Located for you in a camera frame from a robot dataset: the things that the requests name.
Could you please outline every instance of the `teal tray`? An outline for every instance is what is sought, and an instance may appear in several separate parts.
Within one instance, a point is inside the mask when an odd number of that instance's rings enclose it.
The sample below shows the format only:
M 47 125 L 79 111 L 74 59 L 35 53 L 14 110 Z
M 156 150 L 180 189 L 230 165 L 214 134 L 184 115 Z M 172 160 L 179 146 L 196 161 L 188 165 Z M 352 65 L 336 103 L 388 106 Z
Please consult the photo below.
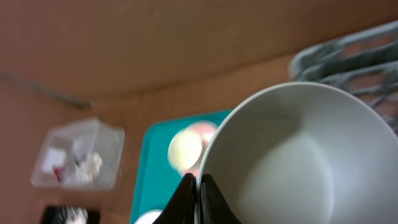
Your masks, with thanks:
M 182 180 L 167 160 L 167 151 L 174 135 L 197 121 L 211 121 L 219 126 L 230 112 L 225 110 L 165 121 L 148 129 L 142 143 L 130 224 L 134 224 L 149 210 L 163 210 Z

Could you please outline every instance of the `white object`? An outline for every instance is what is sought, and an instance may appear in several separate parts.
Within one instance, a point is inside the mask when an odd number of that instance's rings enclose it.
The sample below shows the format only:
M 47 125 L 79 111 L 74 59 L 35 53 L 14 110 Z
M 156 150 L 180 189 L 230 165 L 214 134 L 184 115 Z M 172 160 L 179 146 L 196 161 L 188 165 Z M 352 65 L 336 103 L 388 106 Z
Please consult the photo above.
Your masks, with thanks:
M 193 166 L 202 150 L 201 137 L 194 131 L 184 129 L 177 133 L 170 142 L 167 153 L 170 165 L 178 170 Z
M 241 103 L 205 152 L 242 223 L 398 223 L 398 139 L 331 86 L 286 83 Z
M 35 187 L 110 189 L 118 176 L 123 144 L 123 129 L 97 118 L 53 128 L 45 137 L 30 181 Z M 60 183 L 48 171 L 62 159 L 67 174 Z
M 46 152 L 42 172 L 51 174 L 54 167 L 61 167 L 65 165 L 67 153 L 62 149 L 50 147 Z
M 161 213 L 161 210 L 148 211 L 141 215 L 134 224 L 152 224 Z

